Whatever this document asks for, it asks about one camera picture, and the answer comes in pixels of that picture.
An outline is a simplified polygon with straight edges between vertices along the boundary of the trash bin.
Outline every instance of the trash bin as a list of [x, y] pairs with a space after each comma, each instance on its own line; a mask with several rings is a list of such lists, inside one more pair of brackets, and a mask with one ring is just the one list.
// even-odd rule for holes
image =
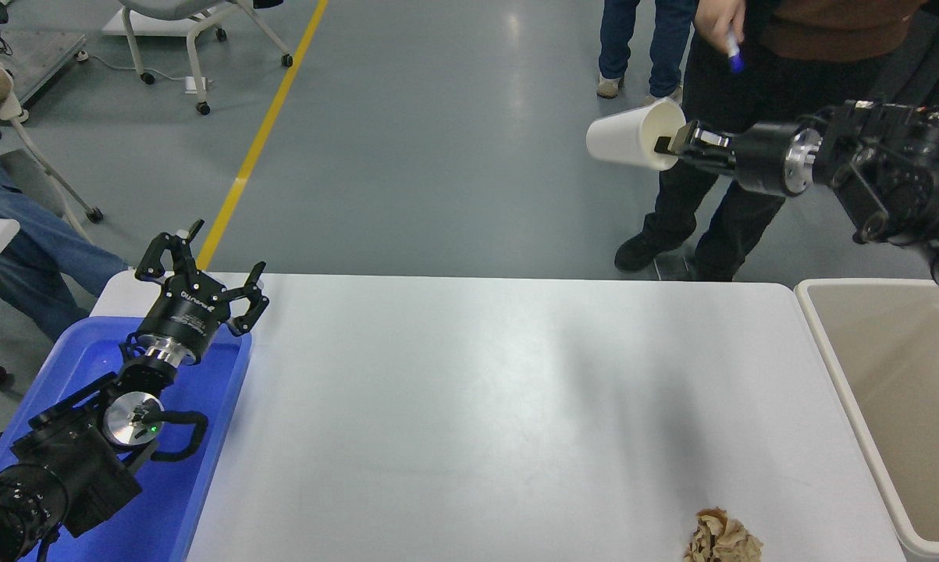
[[821, 279], [795, 289], [909, 561], [939, 561], [939, 288]]

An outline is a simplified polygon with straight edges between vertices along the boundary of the blue tray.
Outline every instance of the blue tray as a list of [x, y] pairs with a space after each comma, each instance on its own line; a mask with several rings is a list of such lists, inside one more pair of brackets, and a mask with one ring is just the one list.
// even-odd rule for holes
[[[119, 370], [119, 342], [141, 318], [92, 317], [66, 330], [49, 353], [0, 441], [0, 472], [15, 464], [9, 448], [29, 432], [29, 419], [97, 377]], [[49, 548], [48, 561], [180, 562], [191, 547], [212, 472], [247, 372], [251, 334], [233, 337], [225, 326], [195, 366], [183, 365], [174, 384], [162, 393], [167, 410], [195, 410], [209, 418], [205, 440], [194, 456], [176, 463], [147, 462], [137, 472], [144, 488], [119, 513], [80, 538], [66, 530]], [[161, 451], [187, 445], [190, 426], [168, 424]], [[24, 560], [34, 560], [38, 548]]]

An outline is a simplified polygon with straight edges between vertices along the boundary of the crumpled brown paper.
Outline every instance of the crumpled brown paper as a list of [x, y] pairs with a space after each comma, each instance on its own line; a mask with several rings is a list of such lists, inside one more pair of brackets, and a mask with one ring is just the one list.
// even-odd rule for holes
[[718, 507], [698, 512], [684, 562], [759, 562], [764, 543]]

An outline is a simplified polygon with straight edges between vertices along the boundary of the person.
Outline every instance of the person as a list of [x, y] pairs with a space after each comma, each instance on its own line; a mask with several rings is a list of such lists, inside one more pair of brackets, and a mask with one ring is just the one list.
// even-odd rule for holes
[[[0, 101], [12, 78], [0, 61]], [[126, 269], [119, 256], [88, 243], [54, 214], [15, 188], [0, 163], [0, 219], [15, 219], [19, 233], [0, 255], [0, 298], [34, 321], [55, 341], [87, 311], [77, 306], [62, 273], [92, 295]]]
[[[922, 3], [701, 0], [685, 71], [685, 115], [741, 133], [759, 121], [793, 121], [862, 99]], [[736, 74], [726, 53], [729, 33], [746, 63]], [[716, 178], [683, 162], [661, 172], [654, 210], [640, 234], [619, 246], [615, 266], [639, 271], [691, 237], [695, 211]], [[731, 281], [783, 201], [733, 181], [695, 248], [695, 278]]]
[[939, 105], [939, 0], [916, 12], [907, 39], [891, 54], [870, 96], [903, 105]]
[[[639, 0], [604, 0], [601, 54], [598, 56], [598, 97], [612, 99], [629, 67], [629, 41], [636, 25]], [[650, 43], [650, 95], [643, 103], [670, 97], [681, 103], [681, 59], [691, 32], [695, 0], [656, 0], [656, 27]]]

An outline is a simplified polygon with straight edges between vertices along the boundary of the blue marker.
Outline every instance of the blue marker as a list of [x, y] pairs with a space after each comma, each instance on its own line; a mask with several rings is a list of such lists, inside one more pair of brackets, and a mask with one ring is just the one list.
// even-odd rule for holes
[[726, 33], [726, 56], [729, 57], [729, 69], [733, 71], [733, 74], [739, 74], [747, 67], [743, 63], [743, 57], [740, 56], [740, 45], [736, 42], [736, 34], [733, 33], [733, 28], [730, 28], [729, 32]]

